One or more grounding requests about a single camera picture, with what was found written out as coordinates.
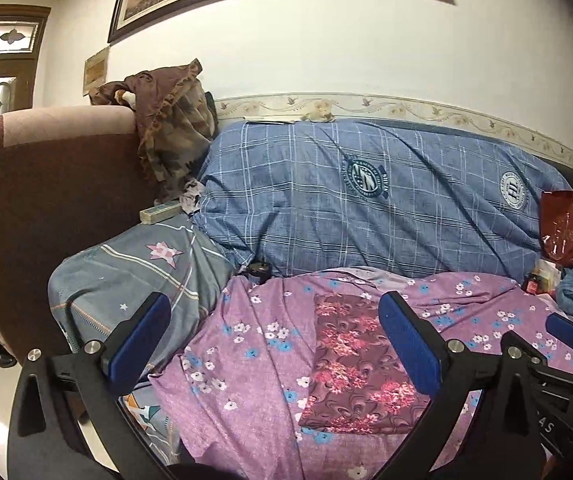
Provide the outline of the maroon floral cloth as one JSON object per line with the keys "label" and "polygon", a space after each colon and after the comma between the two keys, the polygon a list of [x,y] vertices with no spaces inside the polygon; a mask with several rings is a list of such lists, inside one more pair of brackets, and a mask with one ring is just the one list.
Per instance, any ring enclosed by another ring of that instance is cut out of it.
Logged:
{"label": "maroon floral cloth", "polygon": [[407,434],[429,404],[379,320],[378,299],[315,297],[316,347],[300,425],[339,434]]}

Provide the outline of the small red bottle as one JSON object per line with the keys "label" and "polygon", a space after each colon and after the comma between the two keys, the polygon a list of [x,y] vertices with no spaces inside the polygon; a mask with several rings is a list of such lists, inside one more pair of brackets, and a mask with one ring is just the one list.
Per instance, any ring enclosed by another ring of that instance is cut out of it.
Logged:
{"label": "small red bottle", "polygon": [[531,273],[529,274],[523,284],[522,289],[523,292],[526,292],[530,295],[538,295],[541,293],[541,288],[543,287],[543,279],[540,275]]}

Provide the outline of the grey star pillow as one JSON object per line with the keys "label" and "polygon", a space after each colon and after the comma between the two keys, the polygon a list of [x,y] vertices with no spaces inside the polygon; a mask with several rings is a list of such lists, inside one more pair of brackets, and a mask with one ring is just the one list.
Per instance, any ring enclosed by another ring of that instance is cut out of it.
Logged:
{"label": "grey star pillow", "polygon": [[50,276],[50,310],[70,348],[79,351],[108,338],[152,292],[165,295],[170,322],[142,370],[145,379],[189,342],[233,273],[219,247],[187,214],[176,214],[65,259]]}

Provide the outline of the red plastic bag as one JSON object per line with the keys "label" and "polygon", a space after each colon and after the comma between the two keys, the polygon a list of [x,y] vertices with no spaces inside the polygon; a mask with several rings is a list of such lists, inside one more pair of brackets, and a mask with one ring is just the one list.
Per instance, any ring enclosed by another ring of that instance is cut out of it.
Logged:
{"label": "red plastic bag", "polygon": [[573,191],[541,193],[539,235],[545,259],[573,268]]}

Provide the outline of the purple floral bed sheet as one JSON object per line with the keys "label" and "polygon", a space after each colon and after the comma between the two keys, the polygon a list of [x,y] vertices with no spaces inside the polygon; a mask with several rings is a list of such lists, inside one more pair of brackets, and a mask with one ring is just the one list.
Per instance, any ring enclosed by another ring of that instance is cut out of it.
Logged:
{"label": "purple floral bed sheet", "polygon": [[186,349],[152,378],[160,405],[200,464],[245,479],[369,479],[407,434],[339,434],[300,425],[313,367],[315,297],[380,301],[393,290],[447,339],[498,353],[513,330],[550,366],[573,374],[573,349],[551,336],[547,296],[510,278],[447,272],[396,278],[330,270],[253,285],[237,276]]}

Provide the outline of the small cream box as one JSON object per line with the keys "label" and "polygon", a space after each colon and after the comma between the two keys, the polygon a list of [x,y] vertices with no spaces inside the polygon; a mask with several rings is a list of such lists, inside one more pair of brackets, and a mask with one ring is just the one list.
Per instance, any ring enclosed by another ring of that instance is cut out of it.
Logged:
{"label": "small cream box", "polygon": [[174,217],[180,211],[182,207],[178,200],[171,200],[168,203],[143,209],[139,212],[139,218],[142,224],[155,224]]}

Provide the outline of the small black jar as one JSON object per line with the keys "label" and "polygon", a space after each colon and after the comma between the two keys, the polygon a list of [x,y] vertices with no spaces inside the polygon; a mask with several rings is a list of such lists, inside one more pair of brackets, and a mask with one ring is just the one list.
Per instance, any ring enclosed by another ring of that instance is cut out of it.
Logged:
{"label": "small black jar", "polygon": [[262,285],[272,278],[272,265],[264,261],[254,261],[245,267],[243,274],[251,283]]}

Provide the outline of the blue plaid quilt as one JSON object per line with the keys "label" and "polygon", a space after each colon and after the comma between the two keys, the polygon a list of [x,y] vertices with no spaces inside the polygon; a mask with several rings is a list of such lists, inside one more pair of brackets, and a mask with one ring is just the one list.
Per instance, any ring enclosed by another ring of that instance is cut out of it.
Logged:
{"label": "blue plaid quilt", "polygon": [[518,280],[541,253],[541,196],[570,186],[511,144],[382,119],[238,122],[198,177],[194,224],[238,266],[280,275],[373,266]]}

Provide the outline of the brown bed headboard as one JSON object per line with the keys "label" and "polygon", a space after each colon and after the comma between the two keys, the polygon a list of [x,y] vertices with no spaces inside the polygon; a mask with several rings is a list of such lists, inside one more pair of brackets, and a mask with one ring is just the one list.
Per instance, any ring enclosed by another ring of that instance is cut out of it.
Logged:
{"label": "brown bed headboard", "polygon": [[0,339],[17,361],[67,352],[47,294],[67,257],[126,231],[152,205],[134,113],[115,105],[0,116]]}

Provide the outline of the brown camouflage frilled cloth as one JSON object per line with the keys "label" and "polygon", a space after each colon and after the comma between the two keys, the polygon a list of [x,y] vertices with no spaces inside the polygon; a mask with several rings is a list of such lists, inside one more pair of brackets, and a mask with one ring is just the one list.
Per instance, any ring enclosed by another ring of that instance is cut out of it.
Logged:
{"label": "brown camouflage frilled cloth", "polygon": [[138,156],[146,177],[157,184],[160,202],[175,200],[218,134],[213,96],[198,76],[199,60],[142,70],[92,89],[93,105],[126,106],[134,112]]}

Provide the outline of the wooden door with glass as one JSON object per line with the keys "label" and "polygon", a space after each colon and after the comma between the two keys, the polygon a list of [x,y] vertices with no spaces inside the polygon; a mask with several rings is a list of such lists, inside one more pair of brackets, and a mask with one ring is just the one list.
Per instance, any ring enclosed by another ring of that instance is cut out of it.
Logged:
{"label": "wooden door with glass", "polygon": [[0,115],[32,107],[50,9],[0,4]]}

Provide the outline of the small wall plaque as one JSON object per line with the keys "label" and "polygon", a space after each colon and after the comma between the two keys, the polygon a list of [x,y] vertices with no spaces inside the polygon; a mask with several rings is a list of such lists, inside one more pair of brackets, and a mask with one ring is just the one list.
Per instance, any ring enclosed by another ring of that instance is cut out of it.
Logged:
{"label": "small wall plaque", "polygon": [[84,96],[88,96],[92,89],[98,88],[106,81],[109,53],[110,48],[105,47],[86,59],[82,74],[82,94]]}

